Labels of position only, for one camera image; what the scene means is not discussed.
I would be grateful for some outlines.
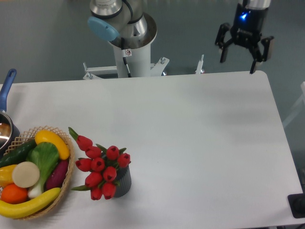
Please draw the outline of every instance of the eggplant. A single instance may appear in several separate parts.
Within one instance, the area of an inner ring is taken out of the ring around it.
[[[58,163],[46,182],[46,191],[55,187],[62,187],[68,172],[69,161],[63,160]]]

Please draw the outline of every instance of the red tulip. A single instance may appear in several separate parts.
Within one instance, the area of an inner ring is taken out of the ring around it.
[[[106,156],[109,160],[115,160],[119,157],[120,150],[116,146],[111,146],[106,151]]]
[[[77,168],[83,172],[88,172],[91,170],[91,159],[84,158],[75,162]]]
[[[88,147],[93,145],[93,142],[90,139],[81,135],[78,135],[76,143],[82,151],[85,151]]]
[[[95,172],[101,172],[105,168],[105,162],[102,158],[97,157],[91,162],[91,169]]]
[[[97,186],[91,189],[91,199],[92,200],[99,200],[103,195],[102,189],[98,188]]]
[[[116,169],[115,167],[109,166],[103,172],[103,177],[107,182],[112,182],[116,178]]]
[[[111,199],[116,191],[116,186],[113,183],[106,183],[102,187],[102,192],[105,199]]]
[[[130,164],[130,155],[127,153],[121,154],[118,163],[121,168],[126,168]]]
[[[101,157],[101,154],[101,149],[96,146],[90,146],[86,149],[86,155],[89,158],[95,159],[97,157]]]
[[[101,181],[103,180],[103,177],[98,172],[92,172],[89,174],[89,176],[85,179],[85,186],[87,187],[94,187],[97,186]]]

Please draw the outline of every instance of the cucumber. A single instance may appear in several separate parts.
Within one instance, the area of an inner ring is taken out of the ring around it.
[[[3,158],[0,159],[0,168],[24,162],[29,151],[35,148],[36,145],[37,144],[35,139],[32,139],[18,146],[16,149],[13,149],[11,152],[4,155]]]

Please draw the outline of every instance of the orange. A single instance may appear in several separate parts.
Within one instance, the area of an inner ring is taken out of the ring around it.
[[[9,204],[21,204],[27,201],[27,199],[27,189],[18,187],[15,184],[7,185],[1,193],[1,200]]]

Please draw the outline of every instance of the saucepan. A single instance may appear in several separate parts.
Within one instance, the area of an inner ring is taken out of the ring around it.
[[[20,134],[11,118],[6,114],[7,97],[16,74],[16,69],[9,70],[0,91],[0,158],[3,157],[5,150],[9,147],[15,137]]]

